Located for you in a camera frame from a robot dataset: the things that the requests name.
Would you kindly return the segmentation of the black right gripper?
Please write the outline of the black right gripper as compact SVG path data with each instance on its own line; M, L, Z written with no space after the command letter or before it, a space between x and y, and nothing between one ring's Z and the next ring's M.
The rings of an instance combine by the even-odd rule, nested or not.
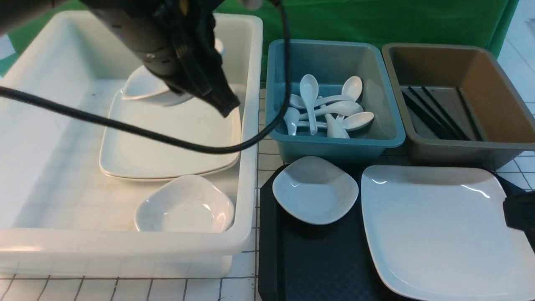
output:
M508 196L503 202L507 227L523 231L531 249L535 250L535 193Z

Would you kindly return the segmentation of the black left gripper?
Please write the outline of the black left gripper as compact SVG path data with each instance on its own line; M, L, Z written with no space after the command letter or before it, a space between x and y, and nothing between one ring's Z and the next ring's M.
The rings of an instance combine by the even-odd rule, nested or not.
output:
M84 0L92 12L172 91L205 99L226 118L240 102L215 50L219 0Z

